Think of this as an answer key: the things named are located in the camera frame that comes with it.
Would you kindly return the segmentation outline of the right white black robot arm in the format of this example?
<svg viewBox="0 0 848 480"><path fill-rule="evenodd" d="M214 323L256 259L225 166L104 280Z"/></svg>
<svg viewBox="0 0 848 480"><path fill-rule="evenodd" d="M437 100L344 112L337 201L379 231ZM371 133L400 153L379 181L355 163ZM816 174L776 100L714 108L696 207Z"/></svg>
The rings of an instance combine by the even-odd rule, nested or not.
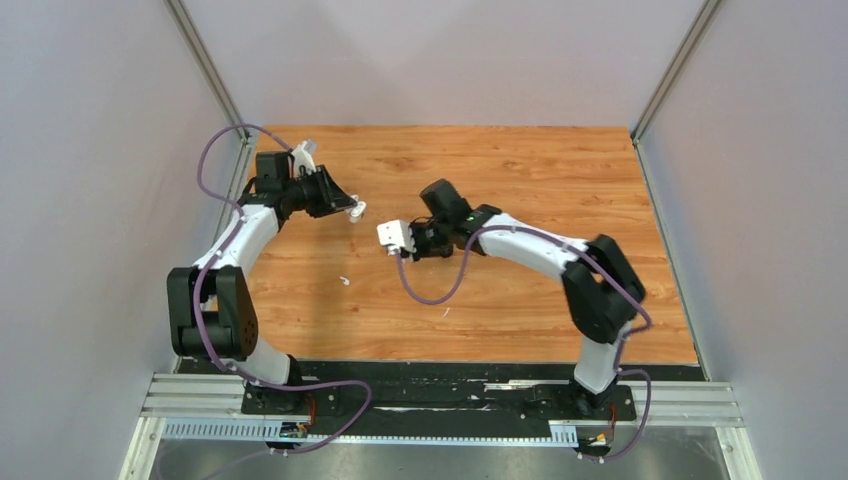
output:
<svg viewBox="0 0 848 480"><path fill-rule="evenodd" d="M571 403L596 417L611 403L624 342L638 327L645 287L617 242L599 234L591 240L532 227L489 204L472 207L445 179L428 185L420 198L425 218L401 222L399 254L404 259L448 258L461 251L500 258L557 281L572 323L582 336L572 376Z"/></svg>

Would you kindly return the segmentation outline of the white earbud charging case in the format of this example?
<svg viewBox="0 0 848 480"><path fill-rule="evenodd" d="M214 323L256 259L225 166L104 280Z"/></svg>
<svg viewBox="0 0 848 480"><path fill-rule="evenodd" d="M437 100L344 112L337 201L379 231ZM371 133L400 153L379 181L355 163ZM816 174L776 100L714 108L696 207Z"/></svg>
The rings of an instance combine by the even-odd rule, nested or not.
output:
<svg viewBox="0 0 848 480"><path fill-rule="evenodd" d="M352 195L351 199L354 204L347 209L348 219L351 223L358 223L365 215L367 203L361 200L358 195Z"/></svg>

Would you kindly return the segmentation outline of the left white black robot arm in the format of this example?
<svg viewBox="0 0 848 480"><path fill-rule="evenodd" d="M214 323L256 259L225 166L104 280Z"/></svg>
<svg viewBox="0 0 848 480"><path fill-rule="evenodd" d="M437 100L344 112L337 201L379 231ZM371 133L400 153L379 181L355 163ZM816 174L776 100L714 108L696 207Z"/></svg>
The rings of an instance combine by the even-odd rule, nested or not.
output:
<svg viewBox="0 0 848 480"><path fill-rule="evenodd" d="M306 386L296 359L260 334L247 276L293 213L312 218L345 213L356 222L367 205L315 164L306 144L261 152L255 165L225 231L192 265L167 276L171 343L180 357L209 360L268 389L271 404L293 413L305 403Z"/></svg>

